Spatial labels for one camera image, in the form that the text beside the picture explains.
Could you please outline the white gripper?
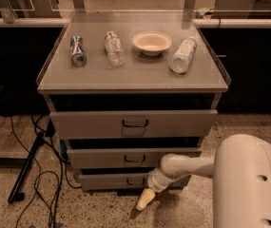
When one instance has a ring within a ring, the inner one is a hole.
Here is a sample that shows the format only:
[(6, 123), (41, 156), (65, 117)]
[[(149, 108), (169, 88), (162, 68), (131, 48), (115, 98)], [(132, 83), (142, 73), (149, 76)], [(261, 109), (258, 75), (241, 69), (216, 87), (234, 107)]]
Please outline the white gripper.
[(175, 177), (166, 173), (161, 167), (157, 167), (150, 171), (147, 175), (147, 187), (140, 196), (136, 209), (143, 211), (149, 203), (151, 203), (156, 193), (163, 192), (171, 183), (173, 183)]

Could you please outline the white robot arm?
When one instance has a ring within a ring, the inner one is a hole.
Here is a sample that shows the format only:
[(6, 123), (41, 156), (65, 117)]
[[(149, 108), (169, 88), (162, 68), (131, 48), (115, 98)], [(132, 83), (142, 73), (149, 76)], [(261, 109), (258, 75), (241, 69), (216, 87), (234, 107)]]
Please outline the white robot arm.
[(213, 180), (213, 228), (271, 228), (271, 143), (237, 134), (226, 138), (213, 157), (166, 154), (148, 173), (137, 209), (189, 175)]

